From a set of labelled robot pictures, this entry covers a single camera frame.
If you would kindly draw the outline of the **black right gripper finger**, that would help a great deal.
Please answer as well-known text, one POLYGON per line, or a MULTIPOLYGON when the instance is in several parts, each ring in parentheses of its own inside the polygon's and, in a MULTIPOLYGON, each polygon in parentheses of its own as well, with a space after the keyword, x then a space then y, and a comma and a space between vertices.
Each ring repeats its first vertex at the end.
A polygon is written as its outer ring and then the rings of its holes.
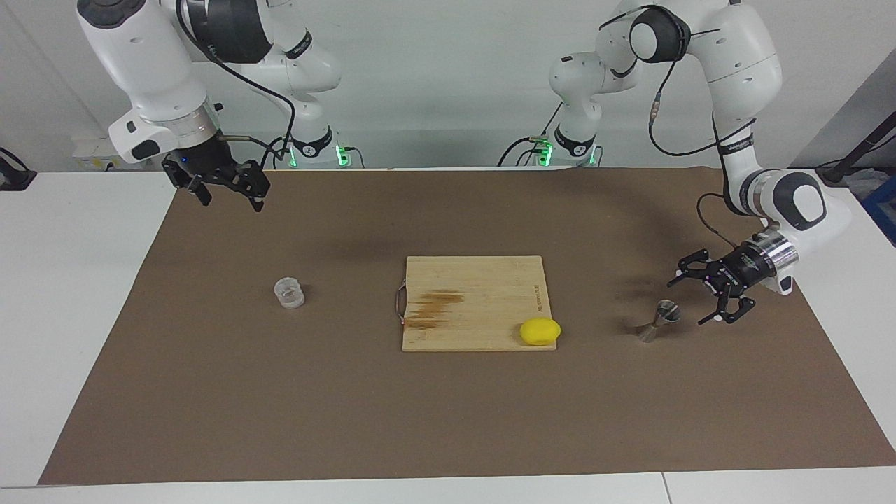
POLYGON ((196 197, 199 200, 199 203, 204 205, 204 207, 207 207, 211 203, 211 193, 208 191, 208 188, 206 188, 204 179, 201 175, 189 175, 179 163, 170 157, 164 157, 162 160, 162 168, 163 172, 166 173, 175 188, 185 189, 189 194, 193 195, 193 197, 196 197))
POLYGON ((227 187, 245 197, 253 210, 260 213, 271 188, 265 170, 255 160, 233 163, 227 167, 227 187))

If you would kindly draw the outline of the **steel jigger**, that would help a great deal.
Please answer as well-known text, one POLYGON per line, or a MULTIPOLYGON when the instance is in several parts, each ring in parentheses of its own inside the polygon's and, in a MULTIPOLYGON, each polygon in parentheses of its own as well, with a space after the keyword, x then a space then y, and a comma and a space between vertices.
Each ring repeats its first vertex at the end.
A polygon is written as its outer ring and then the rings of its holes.
POLYGON ((656 339, 668 332, 665 329, 666 326, 679 322, 681 315, 682 312, 678 303, 672 300, 660 300, 654 309, 650 322, 637 329, 636 337, 638 341, 644 344, 656 341, 656 339))

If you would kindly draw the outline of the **clear plastic cup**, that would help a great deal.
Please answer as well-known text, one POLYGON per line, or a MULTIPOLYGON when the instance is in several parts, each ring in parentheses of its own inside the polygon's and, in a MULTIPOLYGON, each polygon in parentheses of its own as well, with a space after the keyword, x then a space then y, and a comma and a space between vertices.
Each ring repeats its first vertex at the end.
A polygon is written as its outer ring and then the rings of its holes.
POLYGON ((305 294, 300 281, 293 277, 284 277, 276 281, 273 293, 284 309, 297 309, 305 303, 305 294))

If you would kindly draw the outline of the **yellow lemon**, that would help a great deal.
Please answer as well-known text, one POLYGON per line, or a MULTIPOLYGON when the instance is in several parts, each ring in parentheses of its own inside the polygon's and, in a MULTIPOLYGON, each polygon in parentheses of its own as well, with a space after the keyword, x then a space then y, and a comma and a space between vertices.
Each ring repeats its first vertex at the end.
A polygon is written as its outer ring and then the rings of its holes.
POLYGON ((561 335, 560 323, 551 318, 531 318, 519 326, 519 338, 528 347, 553 347, 561 335))

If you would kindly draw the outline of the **black clamp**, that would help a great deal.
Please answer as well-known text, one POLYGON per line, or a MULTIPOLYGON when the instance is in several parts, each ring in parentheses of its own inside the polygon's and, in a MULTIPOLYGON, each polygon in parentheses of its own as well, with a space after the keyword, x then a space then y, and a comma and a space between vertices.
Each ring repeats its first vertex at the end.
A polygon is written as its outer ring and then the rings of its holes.
POLYGON ((38 172, 31 170, 16 154, 0 146, 0 191, 23 191, 38 172))

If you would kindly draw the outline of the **black stand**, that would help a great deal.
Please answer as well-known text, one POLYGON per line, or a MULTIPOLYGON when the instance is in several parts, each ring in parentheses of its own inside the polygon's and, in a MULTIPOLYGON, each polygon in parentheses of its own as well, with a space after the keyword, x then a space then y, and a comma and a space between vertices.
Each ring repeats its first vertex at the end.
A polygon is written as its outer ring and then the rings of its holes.
POLYGON ((855 164, 864 156, 887 146, 894 139, 896 139, 896 111, 890 113, 847 155, 841 159, 822 163, 813 168, 813 171, 829 186, 841 184, 845 176, 855 171, 853 169, 855 164))

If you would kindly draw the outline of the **wooden cutting board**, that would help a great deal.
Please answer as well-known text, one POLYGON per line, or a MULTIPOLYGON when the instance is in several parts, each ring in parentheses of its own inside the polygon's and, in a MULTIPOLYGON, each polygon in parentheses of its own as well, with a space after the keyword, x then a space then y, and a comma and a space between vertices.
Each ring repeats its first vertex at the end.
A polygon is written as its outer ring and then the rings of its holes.
POLYGON ((539 255, 408 256, 400 291, 405 352, 557 350, 556 341, 528 344, 519 331, 552 317, 539 255))

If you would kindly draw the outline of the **brown table mat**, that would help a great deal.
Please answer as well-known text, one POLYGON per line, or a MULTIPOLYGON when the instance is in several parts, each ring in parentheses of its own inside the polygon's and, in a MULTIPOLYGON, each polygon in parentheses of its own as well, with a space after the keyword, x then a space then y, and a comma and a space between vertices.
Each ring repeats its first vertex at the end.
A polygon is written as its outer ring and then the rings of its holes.
POLYGON ((177 192, 47 485, 896 465, 809 304, 697 325, 713 169, 269 173, 177 192), (408 256, 541 256, 556 351, 405 352, 408 256), (284 309, 276 281, 300 281, 284 309), (682 315, 644 344, 660 300, 682 315))

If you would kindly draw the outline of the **white wall box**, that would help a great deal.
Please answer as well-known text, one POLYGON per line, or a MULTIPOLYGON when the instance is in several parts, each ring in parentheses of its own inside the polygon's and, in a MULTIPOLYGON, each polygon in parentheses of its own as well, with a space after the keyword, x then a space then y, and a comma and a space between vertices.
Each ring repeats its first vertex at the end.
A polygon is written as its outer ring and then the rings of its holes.
POLYGON ((76 149, 71 156, 82 170, 112 172, 112 170, 142 170, 146 168, 145 162, 126 162, 109 138, 77 139, 74 140, 74 146, 76 149))

